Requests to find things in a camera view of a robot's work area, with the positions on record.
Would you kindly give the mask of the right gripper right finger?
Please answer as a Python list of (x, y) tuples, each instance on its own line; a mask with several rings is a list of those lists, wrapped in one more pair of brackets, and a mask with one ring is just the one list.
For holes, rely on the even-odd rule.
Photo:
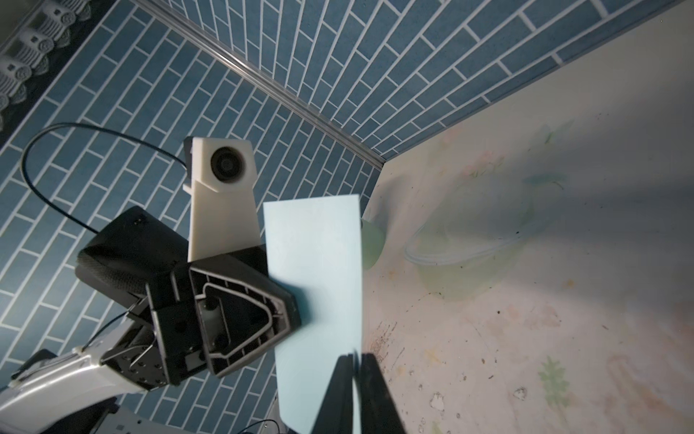
[(374, 354), (361, 355), (360, 406), (362, 433), (406, 433)]

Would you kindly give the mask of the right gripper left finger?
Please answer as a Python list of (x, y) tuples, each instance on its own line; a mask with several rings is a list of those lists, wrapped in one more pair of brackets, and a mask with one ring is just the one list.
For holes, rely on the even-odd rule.
[(354, 356), (340, 356), (318, 412), (312, 434), (352, 434), (354, 427)]

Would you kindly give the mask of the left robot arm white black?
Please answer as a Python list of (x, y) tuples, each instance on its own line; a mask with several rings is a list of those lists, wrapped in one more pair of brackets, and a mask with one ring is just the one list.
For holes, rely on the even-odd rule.
[(255, 212), (213, 215), (182, 237), (131, 207), (80, 251), (77, 273), (128, 306), (124, 321), (65, 356), (32, 356), (1, 392), (2, 432), (56, 431), (121, 394), (222, 378), (301, 325), (295, 297), (269, 278)]

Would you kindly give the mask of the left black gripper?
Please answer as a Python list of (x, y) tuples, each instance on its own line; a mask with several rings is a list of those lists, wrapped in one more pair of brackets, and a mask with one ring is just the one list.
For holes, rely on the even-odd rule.
[(145, 304), (101, 361), (147, 391), (204, 370), (232, 374), (302, 325), (296, 297), (269, 276), (263, 246), (177, 266), (147, 286)]

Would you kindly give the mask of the light blue square paper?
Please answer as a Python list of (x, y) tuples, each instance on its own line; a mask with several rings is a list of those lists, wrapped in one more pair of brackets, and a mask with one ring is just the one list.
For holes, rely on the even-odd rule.
[(338, 358), (361, 351), (360, 198), (272, 202), (263, 213), (269, 276), (296, 298), (302, 322), (275, 348), (280, 418), (308, 433)]

